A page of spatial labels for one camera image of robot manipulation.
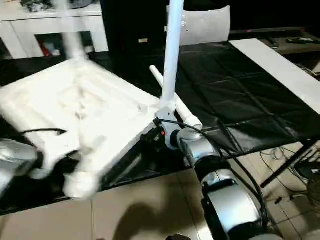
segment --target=table leg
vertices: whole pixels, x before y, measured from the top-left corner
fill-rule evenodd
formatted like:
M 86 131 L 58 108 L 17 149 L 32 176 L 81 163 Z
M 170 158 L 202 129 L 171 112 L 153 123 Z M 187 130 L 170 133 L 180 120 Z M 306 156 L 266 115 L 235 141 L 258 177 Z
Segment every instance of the table leg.
M 293 164 L 298 158 L 300 158 L 306 151 L 308 151 L 316 142 L 317 138 L 307 140 L 303 143 L 301 147 L 290 159 L 288 159 L 277 171 L 275 171 L 267 180 L 261 184 L 261 188 L 265 188 L 269 183 L 276 179 L 280 174 L 282 174 L 291 164 Z

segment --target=black table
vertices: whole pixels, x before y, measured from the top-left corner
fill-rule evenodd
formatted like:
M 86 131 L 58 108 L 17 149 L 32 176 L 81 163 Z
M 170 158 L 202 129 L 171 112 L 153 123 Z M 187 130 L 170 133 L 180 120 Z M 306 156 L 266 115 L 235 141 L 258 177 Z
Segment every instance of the black table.
M 161 88 L 149 71 L 162 72 L 164 51 L 148 55 L 111 56 L 94 53 L 90 59 L 138 88 L 159 97 Z M 64 61 L 41 57 L 0 61 L 4 86 Z M 183 46 L 180 50 L 176 92 L 202 121 L 204 129 L 233 157 L 308 139 L 319 139 L 320 117 L 286 87 L 228 42 Z M 15 133 L 1 119 L 1 134 Z M 77 163 L 66 158 L 46 179 L 17 177 L 0 199 L 0 214 L 35 208 L 67 199 L 64 173 Z M 121 161 L 101 191 L 178 172 L 190 166 L 179 152 L 144 137 Z

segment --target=white pole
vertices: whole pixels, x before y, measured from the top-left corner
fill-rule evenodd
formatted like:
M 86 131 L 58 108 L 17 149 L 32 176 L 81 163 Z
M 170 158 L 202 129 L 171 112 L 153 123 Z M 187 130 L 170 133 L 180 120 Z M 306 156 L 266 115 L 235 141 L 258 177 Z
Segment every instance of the white pole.
M 75 18 L 71 16 L 69 11 L 69 1 L 55 0 L 53 3 L 60 13 L 63 43 L 67 57 L 69 59 L 86 59 L 80 34 L 76 32 Z
M 175 105 L 174 97 L 183 9 L 184 0 L 170 0 L 164 61 L 164 84 L 160 103 L 162 106 Z
M 164 77 L 161 75 L 161 73 L 158 71 L 156 66 L 151 65 L 150 66 L 150 71 L 152 72 L 153 76 L 159 83 L 161 87 L 164 86 Z M 175 93 L 174 94 L 175 98 L 175 106 L 176 106 L 176 111 L 182 118 L 183 122 L 185 124 L 191 125 L 199 130 L 202 129 L 203 125 L 201 121 L 192 114 L 192 112 L 189 110 L 189 108 L 185 105 L 185 103 L 181 100 L 181 98 Z

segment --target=white shelf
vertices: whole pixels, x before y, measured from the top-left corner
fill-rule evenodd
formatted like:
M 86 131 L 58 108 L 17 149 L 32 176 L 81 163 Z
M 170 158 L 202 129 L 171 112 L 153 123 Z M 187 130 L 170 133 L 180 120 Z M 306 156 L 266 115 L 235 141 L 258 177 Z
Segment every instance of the white shelf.
M 101 5 L 99 2 L 92 3 L 87 7 L 70 10 L 72 16 L 101 16 Z M 25 20 L 25 19 L 46 19 L 57 18 L 59 14 L 55 10 L 29 12 L 20 5 L 19 1 L 0 4 L 0 22 Z

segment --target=wire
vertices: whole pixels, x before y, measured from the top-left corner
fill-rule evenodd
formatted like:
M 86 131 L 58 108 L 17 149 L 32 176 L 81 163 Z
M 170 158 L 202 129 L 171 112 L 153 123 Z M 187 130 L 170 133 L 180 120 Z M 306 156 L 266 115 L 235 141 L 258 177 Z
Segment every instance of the wire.
M 216 141 L 212 141 L 211 137 L 206 134 L 204 131 L 201 131 L 199 129 L 197 129 L 196 127 L 194 126 L 191 126 L 191 125 L 188 125 L 188 124 L 185 124 L 183 122 L 178 122 L 178 121 L 171 121 L 171 120 L 166 120 L 166 119 L 159 119 L 157 118 L 158 121 L 160 122 L 163 122 L 163 123 L 169 123 L 169 124 L 176 124 L 176 125 L 179 125 L 179 126 L 184 126 L 186 128 L 189 128 L 189 129 L 192 129 L 192 130 L 195 130 L 197 133 L 203 135 L 206 139 L 208 139 L 209 142 L 212 143 L 212 145 L 215 147 L 215 149 L 217 150 L 217 152 L 219 153 L 219 156 L 222 158 L 222 159 L 225 159 L 222 151 L 221 151 L 221 148 L 218 146 L 219 144 L 216 142 Z
M 260 158 L 261 158 L 261 160 L 263 161 L 263 163 L 266 165 L 266 167 L 274 174 L 275 173 L 275 171 L 267 164 L 267 162 L 266 162 L 266 160 L 264 159 L 264 157 L 263 157 L 263 153 L 262 152 L 260 152 Z M 276 178 L 278 181 L 279 181 L 279 183 L 284 187 L 284 188 L 286 188 L 288 191 L 290 191 L 290 192 L 292 192 L 292 193 L 294 193 L 294 194 L 300 194 L 300 193 L 304 193 L 305 191 L 295 191 L 295 190 L 292 190 L 292 189 L 290 189 L 289 187 L 287 187 L 278 177 Z
M 60 128 L 38 128 L 38 129 L 31 129 L 31 130 L 22 131 L 17 134 L 9 134 L 9 135 L 0 136 L 0 138 L 20 137 L 23 134 L 35 133 L 35 132 L 58 132 L 59 135 L 61 135 L 61 134 L 66 133 L 67 131 L 60 129 Z
M 256 180 L 254 179 L 254 177 L 250 174 L 250 172 L 241 164 L 241 162 L 236 157 L 234 157 L 231 154 L 231 152 L 227 148 L 225 148 L 224 146 L 222 146 L 221 144 L 216 142 L 211 136 L 206 134 L 204 131 L 201 131 L 201 130 L 197 129 L 194 126 L 191 126 L 191 125 L 188 125 L 188 124 L 185 124 L 185 123 L 182 123 L 182 122 L 178 122 L 178 121 L 159 119 L 159 118 L 157 118 L 156 121 L 155 121 L 156 125 L 157 125 L 157 121 L 159 121 L 161 123 L 170 123 L 170 124 L 176 124 L 176 125 L 179 125 L 179 126 L 184 126 L 186 128 L 189 128 L 189 129 L 192 129 L 192 130 L 196 131 L 197 133 L 203 135 L 209 142 L 211 142 L 212 145 L 214 146 L 214 148 L 218 151 L 220 157 L 222 159 L 225 159 L 224 155 L 223 155 L 223 153 L 221 151 L 221 149 L 223 149 L 229 155 L 229 157 L 232 158 L 240 166 L 240 168 L 245 172 L 245 174 L 249 177 L 250 181 L 253 183 L 254 187 L 256 188 L 256 191 L 254 191 L 252 187 L 249 187 L 248 189 L 254 194 L 255 197 L 257 197 L 259 203 L 261 204 L 262 225 L 264 227 L 267 226 L 267 224 L 268 224 L 267 204 L 266 204 L 266 201 L 264 199 L 264 195 L 263 195 L 263 193 L 261 191 L 260 186 L 258 185 Z
M 20 134 L 28 134 L 28 133 L 35 133 L 35 132 L 58 132 L 60 135 L 66 133 L 66 130 L 60 128 L 38 128 L 32 130 L 26 130 L 20 132 Z

